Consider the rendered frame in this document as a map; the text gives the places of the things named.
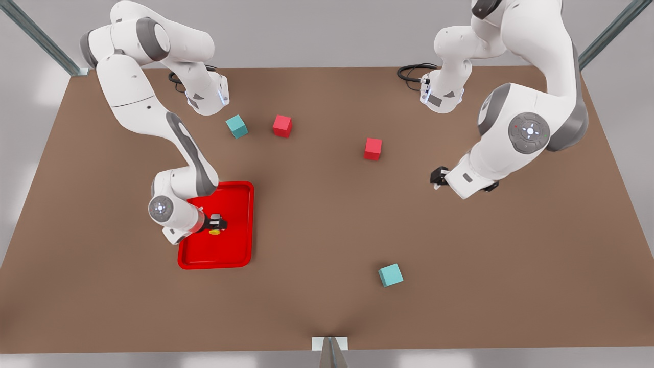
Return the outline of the teal cube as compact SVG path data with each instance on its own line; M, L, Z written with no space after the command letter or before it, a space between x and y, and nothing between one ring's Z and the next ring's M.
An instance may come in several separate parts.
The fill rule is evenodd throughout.
M248 134L248 128L240 115L236 115L226 120L227 127L231 131L231 134L239 139L244 135Z
M380 268L378 275L383 287L393 286L404 281L404 277L397 263Z

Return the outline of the silver frame post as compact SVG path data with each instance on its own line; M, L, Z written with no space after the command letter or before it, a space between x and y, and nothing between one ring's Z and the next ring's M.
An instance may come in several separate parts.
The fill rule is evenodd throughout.
M579 56L579 69L582 71L598 56L629 24L631 24L654 0L631 0Z
M79 67L14 0L0 0L0 10L7 14L26 35L40 46L47 55L51 56L70 76L88 75L89 69Z
M348 350L347 337L312 337L312 350L320 350L318 368L348 368L343 350Z

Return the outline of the red plastic tray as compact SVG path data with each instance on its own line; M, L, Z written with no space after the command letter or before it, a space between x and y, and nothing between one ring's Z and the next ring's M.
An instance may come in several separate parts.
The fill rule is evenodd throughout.
M254 186L248 181L223 181L208 197L189 199L207 215L220 214L227 229L219 235L208 231L190 235L178 247L183 269L235 268L249 263L252 253Z

